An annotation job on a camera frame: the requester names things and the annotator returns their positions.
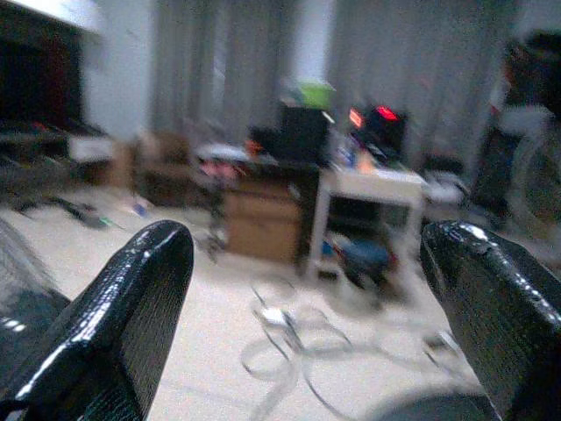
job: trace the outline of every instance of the gray curtain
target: gray curtain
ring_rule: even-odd
[[[188,118],[238,144],[249,125],[274,125],[292,4],[159,1],[153,128],[182,132]]]
[[[468,171],[515,0],[338,1],[329,82],[339,121],[371,101],[409,114],[405,152],[452,153]]]

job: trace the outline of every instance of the white desk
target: white desk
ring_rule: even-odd
[[[416,244],[423,220],[424,179],[412,171],[375,169],[361,174],[351,169],[326,169],[320,175],[316,198],[314,227],[309,248],[306,277],[315,280],[322,263],[323,237],[327,228],[330,200],[333,196],[396,204],[409,208],[403,244],[398,254],[403,262],[411,247]]]

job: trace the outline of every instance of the white floor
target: white floor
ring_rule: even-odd
[[[72,198],[97,205],[124,230],[116,227],[91,230],[54,208],[33,211],[33,219],[11,210],[0,210],[0,217],[25,235],[51,270],[61,292],[71,299],[86,288],[109,257],[143,226],[163,218],[189,226],[184,210],[157,208],[147,218],[141,218],[125,211],[123,200],[107,190],[84,190],[74,193]],[[193,226],[193,231],[200,228]],[[303,305],[317,307],[353,343],[376,340],[392,355],[418,360],[421,365],[412,368],[375,353],[315,362],[312,375],[315,387],[343,413],[369,419],[380,412],[379,408],[427,389],[476,388],[473,374],[464,361],[458,362],[457,367],[465,372],[472,386],[438,371],[424,357],[423,334],[447,328],[447,324],[419,275],[418,266],[410,263],[406,272],[396,280],[405,291],[404,300],[384,303],[381,311],[351,316],[341,310],[333,282],[311,285],[299,280],[292,268],[230,254],[221,256],[215,264],[197,250],[195,272],[149,419],[250,419],[252,410],[274,386],[252,378],[239,360],[245,346],[265,337],[252,314],[254,295],[250,286],[282,284],[280,278],[290,280],[296,287],[295,297],[287,303],[289,310]],[[271,352],[257,362],[261,367],[271,367],[281,360]],[[294,390],[268,419],[338,418],[316,399],[300,377]]]

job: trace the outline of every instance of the green container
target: green container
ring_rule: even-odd
[[[326,83],[301,82],[300,91],[305,106],[328,110],[330,108],[331,94],[335,90]]]

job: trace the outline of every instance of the desk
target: desk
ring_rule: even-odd
[[[361,174],[352,169],[325,169],[320,175],[316,210],[309,248],[306,277],[317,278],[322,263],[323,236],[327,228],[330,200],[333,196],[365,200],[376,203],[396,204],[409,208],[405,236],[398,247],[403,262],[416,243],[423,220],[424,179],[411,171],[376,169]]]

